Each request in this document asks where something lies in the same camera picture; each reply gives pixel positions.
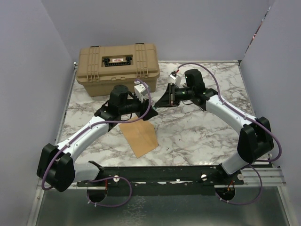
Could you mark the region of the brown paper envelope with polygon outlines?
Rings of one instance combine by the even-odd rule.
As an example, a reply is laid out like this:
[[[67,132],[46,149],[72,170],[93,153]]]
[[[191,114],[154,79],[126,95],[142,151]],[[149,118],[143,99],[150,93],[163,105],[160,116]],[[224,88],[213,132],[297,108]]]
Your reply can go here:
[[[143,120],[119,124],[119,128],[136,158],[140,158],[158,147],[154,126]]]

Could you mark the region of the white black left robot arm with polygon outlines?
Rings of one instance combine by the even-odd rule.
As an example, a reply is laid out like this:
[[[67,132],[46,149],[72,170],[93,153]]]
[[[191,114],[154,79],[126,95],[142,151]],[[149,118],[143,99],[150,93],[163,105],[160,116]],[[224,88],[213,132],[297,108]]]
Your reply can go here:
[[[104,179],[102,167],[93,161],[76,164],[78,157],[116,125],[146,121],[157,114],[152,108],[151,94],[145,82],[137,79],[133,93],[125,85],[116,85],[109,100],[85,126],[57,145],[43,147],[37,168],[41,188],[63,192],[75,182],[89,181],[94,186],[100,185]]]

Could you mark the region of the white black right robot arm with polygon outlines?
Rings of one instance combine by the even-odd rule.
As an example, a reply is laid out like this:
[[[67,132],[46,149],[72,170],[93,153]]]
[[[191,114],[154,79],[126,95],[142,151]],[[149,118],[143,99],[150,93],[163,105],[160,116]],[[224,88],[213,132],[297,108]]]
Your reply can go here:
[[[180,88],[181,79],[175,72],[171,74],[175,81],[167,85],[155,107],[176,107],[181,101],[191,101],[203,111],[219,117],[238,133],[237,152],[222,162],[216,172],[217,181],[227,184],[233,179],[234,173],[273,149],[269,120],[248,115],[227,101],[221,101],[216,90],[205,87],[198,69],[187,70],[184,75],[186,87]]]

